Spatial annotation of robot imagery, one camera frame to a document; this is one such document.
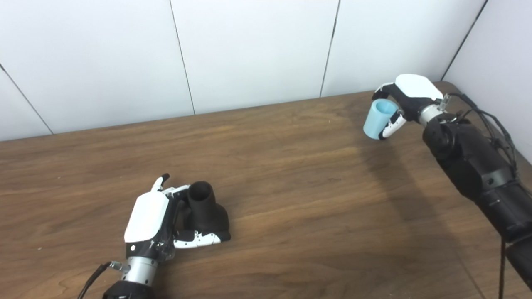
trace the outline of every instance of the metal cylinder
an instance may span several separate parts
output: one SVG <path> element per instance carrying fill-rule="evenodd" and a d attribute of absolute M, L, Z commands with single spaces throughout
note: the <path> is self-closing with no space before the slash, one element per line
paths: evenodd
<path fill-rule="evenodd" d="M 126 273 L 122 275 L 122 280 L 151 286 L 157 271 L 157 261 L 140 256 L 132 256 L 128 258 L 125 270 Z"/>
<path fill-rule="evenodd" d="M 419 123 L 426 127 L 427 123 L 434 117 L 442 114 L 443 112 L 437 105 L 428 105 L 419 113 Z"/>

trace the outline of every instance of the light blue cup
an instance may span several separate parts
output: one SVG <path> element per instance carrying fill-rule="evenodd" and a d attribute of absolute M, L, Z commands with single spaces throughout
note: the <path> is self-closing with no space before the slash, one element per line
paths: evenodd
<path fill-rule="evenodd" d="M 379 139 L 379 133 L 384 129 L 392 115 L 397 111 L 397 104 L 380 98 L 371 103 L 371 108 L 364 123 L 364 133 L 373 139 Z"/>

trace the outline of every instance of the wire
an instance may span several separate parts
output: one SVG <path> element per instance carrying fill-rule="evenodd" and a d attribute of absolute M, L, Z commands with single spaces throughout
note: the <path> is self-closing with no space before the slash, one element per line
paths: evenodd
<path fill-rule="evenodd" d="M 501 267 L 499 268 L 499 297 L 498 299 L 503 299 L 504 296 L 504 268 L 506 266 L 506 256 L 504 253 L 506 251 L 506 243 L 501 239 Z"/>
<path fill-rule="evenodd" d="M 508 133 L 508 131 L 502 125 L 502 123 L 499 121 L 499 119 L 496 116 L 494 116 L 493 114 L 490 114 L 490 113 L 488 113 L 488 112 L 486 112 L 486 111 L 484 111 L 482 109 L 479 109 L 477 104 L 475 104 L 473 102 L 473 100 L 471 100 L 466 94 L 449 93 L 449 95 L 459 97 L 461 100 L 463 100 L 466 104 L 468 104 L 471 107 L 470 110 L 467 110 L 464 114 L 462 114 L 459 117 L 457 117 L 455 122 L 459 122 L 459 121 L 463 120 L 466 117 L 466 115 L 471 113 L 471 111 L 475 111 L 478 114 L 478 116 L 480 117 L 480 119 L 481 119 L 482 123 L 484 124 L 484 126 L 486 127 L 486 129 L 488 130 L 489 140 L 490 140 L 491 145 L 494 148 L 503 151 L 504 155 L 508 159 L 508 162 L 511 164 L 512 172 L 513 172 L 514 176 L 518 179 L 518 168 L 517 168 L 517 161 L 516 161 L 516 147 L 515 147 L 515 145 L 514 145 L 514 143 L 512 141 L 512 137 L 510 136 L 510 133 Z M 502 144 L 500 142 L 500 140 L 496 137 L 495 132 L 493 132 L 493 127 L 488 122 L 486 117 L 491 118 L 495 122 L 495 124 L 499 127 L 499 129 L 501 130 L 501 133 L 504 136 L 504 140 L 508 144 L 508 147 L 505 147 L 504 144 Z"/>
<path fill-rule="evenodd" d="M 100 274 L 102 274 L 103 271 L 105 271 L 110 265 L 111 265 L 111 262 L 101 264 L 96 269 L 96 271 L 94 271 L 94 273 L 89 277 L 89 279 L 87 279 L 87 282 L 85 283 L 85 286 L 83 287 L 83 289 L 81 289 L 81 292 L 78 295 L 78 299 L 82 299 L 85 296 L 85 293 L 87 292 L 89 287 L 94 283 L 96 278 L 98 278 L 98 276 L 100 276 Z"/>

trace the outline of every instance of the black arm segment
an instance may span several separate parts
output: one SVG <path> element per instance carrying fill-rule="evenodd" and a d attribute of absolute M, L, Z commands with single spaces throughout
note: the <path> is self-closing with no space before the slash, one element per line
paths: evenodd
<path fill-rule="evenodd" d="M 508 161 L 465 119 L 441 123 L 433 118 L 423 141 L 460 194 L 475 202 L 511 244 L 506 256 L 532 290 L 532 197 Z"/>

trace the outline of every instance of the white wall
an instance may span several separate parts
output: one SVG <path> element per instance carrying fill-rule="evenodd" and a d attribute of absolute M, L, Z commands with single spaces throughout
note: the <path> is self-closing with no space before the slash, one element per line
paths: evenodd
<path fill-rule="evenodd" d="M 484 0 L 342 0 L 322 96 L 402 73 L 441 80 Z"/>
<path fill-rule="evenodd" d="M 50 133 L 6 73 L 0 69 L 0 141 Z"/>
<path fill-rule="evenodd" d="M 0 28 L 0 63 L 54 133 L 193 114 L 168 0 L 4 0 Z"/>
<path fill-rule="evenodd" d="M 196 113 L 320 96 L 337 0 L 172 0 Z"/>
<path fill-rule="evenodd" d="M 495 114 L 532 162 L 530 12 L 531 1 L 489 0 L 444 79 Z"/>
<path fill-rule="evenodd" d="M 483 2 L 3 0 L 0 63 L 66 132 L 439 80 Z"/>

